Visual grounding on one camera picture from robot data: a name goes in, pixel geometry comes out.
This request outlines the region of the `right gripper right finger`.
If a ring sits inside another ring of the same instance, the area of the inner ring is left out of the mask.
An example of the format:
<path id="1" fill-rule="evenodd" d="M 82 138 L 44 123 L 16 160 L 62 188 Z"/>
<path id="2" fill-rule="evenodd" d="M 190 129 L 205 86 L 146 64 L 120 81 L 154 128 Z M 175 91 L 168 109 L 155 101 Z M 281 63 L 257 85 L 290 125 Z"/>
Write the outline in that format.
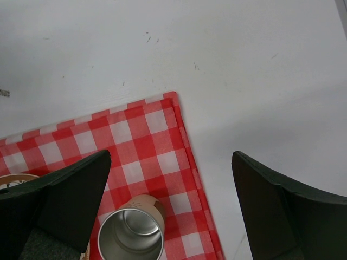
<path id="1" fill-rule="evenodd" d="M 240 151 L 233 153 L 232 170 L 253 259 L 346 259 L 346 197 Z"/>

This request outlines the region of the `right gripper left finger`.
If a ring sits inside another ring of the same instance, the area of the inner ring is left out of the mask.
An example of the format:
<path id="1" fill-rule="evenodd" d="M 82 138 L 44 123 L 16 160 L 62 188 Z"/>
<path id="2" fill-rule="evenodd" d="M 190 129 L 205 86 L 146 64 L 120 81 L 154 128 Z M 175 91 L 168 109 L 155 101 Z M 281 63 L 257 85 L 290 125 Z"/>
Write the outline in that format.
<path id="1" fill-rule="evenodd" d="M 80 259 L 111 168 L 108 150 L 1 190 L 1 259 Z"/>

